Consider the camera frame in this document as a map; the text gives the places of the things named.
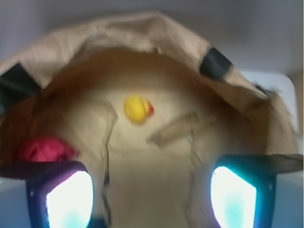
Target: bright light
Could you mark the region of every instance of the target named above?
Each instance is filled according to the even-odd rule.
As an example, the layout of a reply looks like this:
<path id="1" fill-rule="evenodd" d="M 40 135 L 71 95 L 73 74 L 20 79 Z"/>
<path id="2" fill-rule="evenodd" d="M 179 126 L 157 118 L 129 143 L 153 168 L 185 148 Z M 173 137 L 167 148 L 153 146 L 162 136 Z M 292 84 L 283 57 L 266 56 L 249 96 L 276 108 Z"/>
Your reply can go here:
<path id="1" fill-rule="evenodd" d="M 211 203 L 222 228 L 252 228 L 257 190 L 226 167 L 218 167 L 211 178 Z"/>
<path id="2" fill-rule="evenodd" d="M 47 195 L 50 228 L 85 228 L 93 207 L 93 183 L 85 171 L 77 171 Z"/>

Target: white surface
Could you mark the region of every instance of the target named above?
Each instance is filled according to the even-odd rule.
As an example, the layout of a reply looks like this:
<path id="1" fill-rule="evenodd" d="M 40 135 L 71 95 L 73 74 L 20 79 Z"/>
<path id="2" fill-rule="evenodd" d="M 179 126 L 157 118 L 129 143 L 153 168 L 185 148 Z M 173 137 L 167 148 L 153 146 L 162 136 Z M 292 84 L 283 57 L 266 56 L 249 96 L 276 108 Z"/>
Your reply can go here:
<path id="1" fill-rule="evenodd" d="M 276 177 L 273 228 L 303 227 L 303 170 Z"/>
<path id="2" fill-rule="evenodd" d="M 290 121 L 296 132 L 299 132 L 298 111 L 295 87 L 291 80 L 283 74 L 241 71 L 243 76 L 264 89 L 276 91 L 283 99 L 289 113 Z"/>
<path id="3" fill-rule="evenodd" d="M 31 227 L 25 180 L 0 177 L 0 227 Z"/>
<path id="4" fill-rule="evenodd" d="M 55 28 L 140 10 L 166 13 L 237 68 L 285 75 L 303 69 L 302 0 L 2 0 L 0 60 Z"/>

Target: black tape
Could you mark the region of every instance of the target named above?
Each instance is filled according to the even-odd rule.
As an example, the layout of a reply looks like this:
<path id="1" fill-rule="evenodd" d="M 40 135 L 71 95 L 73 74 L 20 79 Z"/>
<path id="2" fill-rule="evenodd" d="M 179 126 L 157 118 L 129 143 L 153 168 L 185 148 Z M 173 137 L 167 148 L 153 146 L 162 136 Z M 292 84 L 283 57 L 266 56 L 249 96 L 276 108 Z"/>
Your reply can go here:
<path id="1" fill-rule="evenodd" d="M 9 107 L 19 101 L 36 94 L 41 88 L 17 63 L 0 76 L 0 116 L 4 115 Z"/>
<path id="2" fill-rule="evenodd" d="M 204 57 L 199 72 L 214 80 L 223 80 L 232 63 L 214 47 Z"/>

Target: brown paper bag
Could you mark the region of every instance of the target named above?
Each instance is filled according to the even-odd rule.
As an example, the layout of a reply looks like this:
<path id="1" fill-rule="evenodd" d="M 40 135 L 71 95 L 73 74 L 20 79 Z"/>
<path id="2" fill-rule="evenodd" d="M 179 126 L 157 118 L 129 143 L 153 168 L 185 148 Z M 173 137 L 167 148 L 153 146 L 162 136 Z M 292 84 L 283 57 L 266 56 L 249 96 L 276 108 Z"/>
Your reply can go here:
<path id="1" fill-rule="evenodd" d="M 257 90 L 206 41 L 159 13 L 56 31 L 0 72 L 16 61 L 45 88 L 5 115 L 0 159 L 38 135 L 66 140 L 93 177 L 93 216 L 113 227 L 216 227 L 209 181 L 220 155 L 296 152 L 281 98 Z M 123 111 L 133 93 L 155 108 L 139 126 Z M 195 121 L 181 118 L 191 113 Z M 161 147 L 147 143 L 179 120 L 189 133 Z"/>

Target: light panel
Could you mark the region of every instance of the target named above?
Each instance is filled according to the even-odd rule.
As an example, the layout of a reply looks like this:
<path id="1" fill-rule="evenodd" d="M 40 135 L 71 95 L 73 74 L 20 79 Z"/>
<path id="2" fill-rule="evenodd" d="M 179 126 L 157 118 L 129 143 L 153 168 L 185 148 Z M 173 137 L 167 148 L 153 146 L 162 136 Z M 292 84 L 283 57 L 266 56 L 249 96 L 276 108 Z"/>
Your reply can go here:
<path id="1" fill-rule="evenodd" d="M 222 228 L 252 228 L 257 189 L 224 166 L 217 167 L 211 178 L 211 203 Z"/>
<path id="2" fill-rule="evenodd" d="M 93 183 L 85 171 L 77 171 L 47 194 L 50 228 L 87 227 L 93 207 Z"/>

